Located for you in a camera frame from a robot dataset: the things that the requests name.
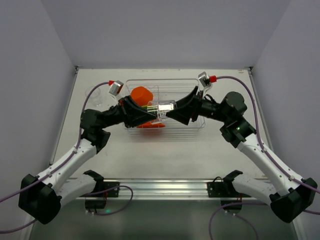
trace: red cap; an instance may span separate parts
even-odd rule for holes
[[[216,76],[210,76],[210,83],[215,83],[217,81]]]

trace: cable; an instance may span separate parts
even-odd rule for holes
[[[211,100],[211,102],[213,102],[213,103],[216,102],[216,101],[214,100],[214,98],[213,98],[210,94],[206,94],[206,95],[204,96],[204,98],[205,98],[206,100],[208,100],[206,97],[208,97],[208,98]]]
[[[222,180],[223,180],[223,179],[222,179],[222,177],[217,176],[215,179],[213,179],[212,183],[214,183],[214,182],[215,182],[215,181],[217,181],[218,179],[220,179],[220,181],[222,181]]]
[[[242,197],[243,197],[243,194],[242,194],[242,193],[239,193],[239,196],[237,197],[237,199],[236,199],[235,201],[237,202],[238,199],[240,198],[240,202],[242,202]]]
[[[225,207],[231,207],[231,206],[237,206],[237,205],[266,205],[264,203],[255,203],[255,202],[233,202],[233,203],[229,203],[229,204],[226,204],[226,205],[223,205],[223,206],[220,206],[218,207],[217,210],[214,211],[214,213],[211,215],[210,217],[210,221],[209,221],[209,235],[210,235],[210,239],[211,240],[214,240],[214,237],[212,235],[212,230],[211,230],[211,225],[212,225],[212,220],[214,219],[215,215],[223,208]],[[239,215],[235,215],[237,216],[238,218],[244,220],[245,222],[247,222],[254,230],[254,233],[255,233],[255,236],[256,236],[256,239],[258,240],[259,239],[259,236],[258,236],[258,232],[256,230],[256,228],[252,225],[251,222],[249,222],[246,218],[244,218],[243,216],[239,216]]]
[[[20,231],[26,227],[29,227],[30,225],[34,224],[37,220],[34,219],[32,220],[31,222],[27,223],[26,225],[23,225],[23,226],[20,226],[20,227],[17,227],[17,228],[14,228],[14,229],[11,229],[11,230],[0,230],[0,234],[11,234],[11,233],[14,233],[14,232],[17,232],[17,231]]]
[[[255,233],[255,238],[256,238],[257,240],[259,240],[259,235],[258,235],[257,229],[255,228],[255,226],[254,226],[248,219],[246,219],[245,217],[240,216],[240,215],[238,215],[238,214],[229,212],[229,211],[228,211],[227,213],[228,213],[228,214],[231,214],[231,215],[233,215],[234,217],[237,217],[237,218],[245,221],[247,224],[249,224],[249,225],[251,226],[251,228],[253,229],[254,233]]]
[[[126,205],[124,205],[122,208],[120,208],[120,209],[118,209],[116,211],[113,211],[113,212],[107,212],[107,213],[97,213],[96,212],[96,213],[94,213],[94,212],[90,211],[90,213],[94,214],[94,215],[98,215],[98,216],[109,216],[109,215],[117,214],[117,213],[121,212],[122,210],[125,210],[127,207],[129,207],[129,205],[132,202],[132,198],[134,197],[134,191],[132,190],[131,187],[126,186],[126,185],[114,186],[114,187],[108,188],[108,189],[103,190],[103,191],[87,193],[84,196],[85,197],[89,197],[89,196],[94,196],[94,195],[98,195],[98,194],[104,194],[104,193],[107,193],[107,192],[109,192],[109,191],[111,191],[113,189],[117,189],[117,188],[126,188],[126,189],[130,190],[131,197],[130,197],[129,201],[126,203]]]
[[[85,98],[85,101],[83,103],[83,106],[82,106],[82,110],[81,110],[81,113],[85,110],[86,108],[86,105],[87,105],[87,102],[89,100],[89,97],[91,96],[91,94],[94,92],[94,90],[96,90],[97,88],[99,88],[100,86],[102,85],[108,85],[109,82],[102,82],[102,83],[99,83],[98,85],[96,85],[95,87],[92,88],[92,90],[89,92],[89,94],[87,95],[87,97]],[[77,142],[76,142],[76,145],[75,145],[75,150],[77,150],[79,148],[79,145],[80,145],[80,142],[81,142],[81,128],[79,127],[79,134],[78,134],[78,139],[77,139]],[[57,166],[55,169],[53,169],[50,174],[54,174],[55,172],[57,172],[59,169],[61,169],[64,165],[66,165],[66,163],[74,156],[76,152],[73,151],[59,166]],[[8,196],[5,196],[3,198],[0,198],[0,203],[32,188],[33,186],[37,185],[38,183],[42,182],[43,180],[47,179],[50,175],[45,175],[44,177],[40,178],[39,180],[35,181],[34,183],[18,190],[18,191],[15,191],[11,194],[9,194]],[[15,229],[11,229],[11,230],[0,230],[0,234],[9,234],[9,233],[14,233],[14,232],[17,232],[19,230],[22,230],[26,227],[29,227],[30,225],[34,224],[37,220],[33,220],[29,223],[27,223],[26,225],[23,225],[21,227],[17,227]]]
[[[86,108],[86,105],[87,105],[87,102],[89,100],[89,97],[91,96],[91,94],[94,92],[94,90],[96,90],[98,87],[102,86],[102,85],[108,85],[109,82],[102,82],[98,85],[96,85],[95,87],[92,88],[92,90],[89,92],[89,94],[87,95],[87,97],[85,98],[85,101],[83,103],[83,106],[82,106],[82,110],[81,110],[81,113],[85,110]],[[79,134],[78,134],[78,139],[77,139],[77,142],[76,142],[76,145],[75,145],[75,149],[77,150],[79,145],[80,145],[80,142],[81,142],[81,128],[79,128]],[[61,169],[64,165],[66,165],[66,163],[74,156],[76,152],[73,151],[58,167],[56,167],[55,169],[53,169],[50,174],[54,174],[55,172],[57,172],[59,169]],[[8,196],[5,196],[3,198],[0,198],[0,203],[4,202],[5,200],[8,200],[12,197],[14,197],[15,195],[18,195],[30,188],[32,188],[33,186],[37,185],[38,183],[42,182],[43,180],[47,179],[50,175],[45,175],[44,177],[40,178],[39,180],[35,181],[34,183],[18,190],[18,191],[15,191],[14,193],[11,193],[9,194]]]
[[[261,136],[260,136],[260,130],[259,130],[259,124],[258,124],[258,114],[257,114],[257,108],[256,108],[256,104],[255,104],[255,99],[250,91],[250,89],[247,87],[247,85],[241,81],[239,78],[236,78],[234,76],[218,76],[216,78],[217,80],[218,79],[232,79],[232,80],[235,80],[237,81],[238,83],[240,83],[245,89],[246,91],[248,92],[249,96],[250,96],[250,99],[251,99],[251,102],[252,102],[252,106],[253,106],[253,113],[254,113],[254,121],[255,121],[255,127],[256,127],[256,138],[260,144],[260,147],[262,148],[263,147],[263,143],[262,143],[262,140],[261,140]],[[284,170],[278,163],[277,161],[270,155],[269,152],[267,151],[264,151],[264,153],[267,155],[267,157],[271,160],[271,162],[285,175],[287,176],[288,178],[291,177],[291,175],[289,173],[286,172],[286,170]],[[316,193],[320,194],[320,190],[308,185],[308,184],[305,184],[304,182],[298,180],[298,179],[293,179],[294,182],[296,182],[297,184],[300,184],[312,191],[315,191]]]
[[[320,215],[320,212],[318,211],[304,210],[304,212],[308,214]]]

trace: clear plastic bin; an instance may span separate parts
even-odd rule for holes
[[[143,86],[153,94],[153,103],[178,101],[187,96],[195,86],[199,86],[198,79],[131,79],[126,81],[125,95],[130,95],[134,88]],[[161,121],[165,127],[161,130],[170,131],[199,131],[205,127],[205,119],[199,116],[197,121],[190,120],[189,125],[184,125],[174,119],[165,118]],[[127,128],[129,132],[152,131],[157,128]]]

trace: gray wall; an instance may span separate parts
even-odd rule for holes
[[[254,66],[253,76],[275,152],[320,184],[320,1],[292,0]],[[320,198],[309,208],[320,211]],[[302,214],[309,239],[320,218]]]
[[[42,0],[86,68],[253,66],[290,0]]]
[[[38,0],[0,1],[0,197],[20,188],[27,174],[48,166],[73,65]],[[1,230],[20,227],[18,197],[0,204]],[[18,239],[16,234],[0,239]]]

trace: orange object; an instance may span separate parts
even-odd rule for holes
[[[158,128],[164,128],[166,125],[163,123],[156,123],[152,124],[151,122],[146,122],[140,126],[137,126],[138,129],[158,129]]]
[[[154,95],[144,86],[138,86],[131,92],[132,99],[138,104],[139,106],[148,105],[150,101],[154,99]]]

